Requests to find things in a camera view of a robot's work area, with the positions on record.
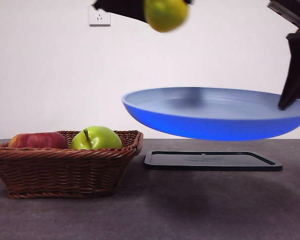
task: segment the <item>apple stem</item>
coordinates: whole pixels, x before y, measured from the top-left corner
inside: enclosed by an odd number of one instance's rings
[[[86,140],[88,141],[89,147],[92,149],[92,144],[91,144],[91,141],[90,141],[88,129],[85,128],[85,129],[83,130],[83,133],[84,133],[84,135],[85,135]]]

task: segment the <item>white wall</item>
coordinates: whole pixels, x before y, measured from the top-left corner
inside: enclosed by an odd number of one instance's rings
[[[122,95],[201,86],[280,94],[296,27],[268,0],[197,0],[178,30],[112,14],[89,27],[93,0],[0,0],[0,139],[90,125],[176,138],[136,122]],[[300,138],[300,127],[279,138]]]

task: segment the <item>red apple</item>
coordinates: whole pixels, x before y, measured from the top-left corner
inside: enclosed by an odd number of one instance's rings
[[[19,133],[9,142],[10,148],[68,148],[66,138],[59,132]]]

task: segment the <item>falling apple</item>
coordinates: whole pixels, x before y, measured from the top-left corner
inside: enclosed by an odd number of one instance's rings
[[[179,27],[188,16],[189,0],[144,0],[146,22],[157,32]]]

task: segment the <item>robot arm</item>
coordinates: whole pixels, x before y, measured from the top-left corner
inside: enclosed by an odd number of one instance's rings
[[[144,0],[97,0],[95,9],[122,15],[142,22],[144,16]],[[295,99],[300,99],[300,0],[270,0],[268,7],[290,23],[298,27],[296,33],[286,37],[289,42],[291,60],[286,82],[278,107],[282,110],[289,107]]]

